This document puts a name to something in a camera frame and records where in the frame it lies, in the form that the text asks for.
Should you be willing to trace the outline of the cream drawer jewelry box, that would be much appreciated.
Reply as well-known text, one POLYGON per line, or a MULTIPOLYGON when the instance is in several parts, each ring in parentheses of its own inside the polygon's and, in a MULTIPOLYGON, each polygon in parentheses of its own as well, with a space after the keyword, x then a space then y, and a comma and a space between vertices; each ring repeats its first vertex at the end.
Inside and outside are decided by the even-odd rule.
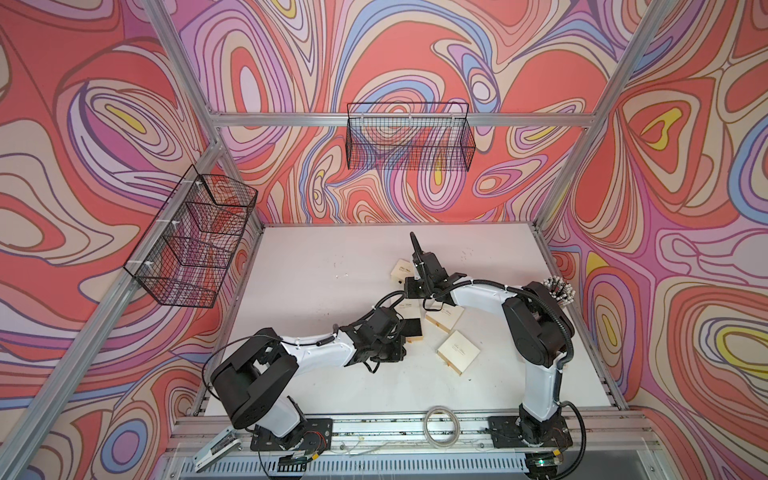
POLYGON ((416 299, 404 299, 394 306, 403 325, 401 335, 408 343, 424 339, 422 328, 422 304, 416 299))

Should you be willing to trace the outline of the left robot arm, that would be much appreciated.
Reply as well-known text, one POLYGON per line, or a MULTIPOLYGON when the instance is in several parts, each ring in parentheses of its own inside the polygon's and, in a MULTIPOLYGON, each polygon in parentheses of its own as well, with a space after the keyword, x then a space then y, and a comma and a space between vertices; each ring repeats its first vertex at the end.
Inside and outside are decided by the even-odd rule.
POLYGON ((283 337, 272 328, 236 340, 238 348, 209 375, 207 389, 237 430, 258 426, 285 439, 304 422, 297 403, 284 393, 296 376, 325 368, 363 366, 378 372, 406 356, 404 319, 395 310, 402 290, 381 298, 357 320, 311 337, 283 337))

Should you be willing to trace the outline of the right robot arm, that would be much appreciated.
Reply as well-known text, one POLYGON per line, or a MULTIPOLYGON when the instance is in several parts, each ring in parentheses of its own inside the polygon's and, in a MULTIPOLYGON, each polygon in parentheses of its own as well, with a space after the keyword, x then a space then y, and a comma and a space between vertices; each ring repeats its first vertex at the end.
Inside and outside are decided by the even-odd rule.
POLYGON ((525 391, 518 409, 521 440, 529 446, 544 445, 562 419, 563 369, 575 355, 574 327, 559 298, 537 281, 511 287, 463 273, 448 274, 434 253, 421 248, 415 233, 410 240, 416 275, 405 280, 408 299, 479 309, 506 321, 525 362, 525 391))

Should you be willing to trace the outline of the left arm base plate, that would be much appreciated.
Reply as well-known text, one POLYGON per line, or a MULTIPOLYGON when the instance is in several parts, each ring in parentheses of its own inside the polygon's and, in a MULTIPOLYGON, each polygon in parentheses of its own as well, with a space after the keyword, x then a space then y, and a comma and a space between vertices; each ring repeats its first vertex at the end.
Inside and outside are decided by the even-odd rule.
POLYGON ((323 452, 331 447, 334 421, 330 417, 307 418, 288 434, 278 437, 266 428, 256 427, 251 437, 254 452, 323 452))

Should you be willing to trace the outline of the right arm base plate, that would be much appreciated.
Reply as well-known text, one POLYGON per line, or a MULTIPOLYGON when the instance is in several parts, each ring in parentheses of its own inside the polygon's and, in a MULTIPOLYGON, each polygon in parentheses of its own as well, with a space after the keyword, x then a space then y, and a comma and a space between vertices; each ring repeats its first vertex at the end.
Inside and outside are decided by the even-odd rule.
POLYGON ((526 416, 491 416, 487 432, 498 449, 567 450, 574 444, 565 419, 558 415, 543 422, 526 416))

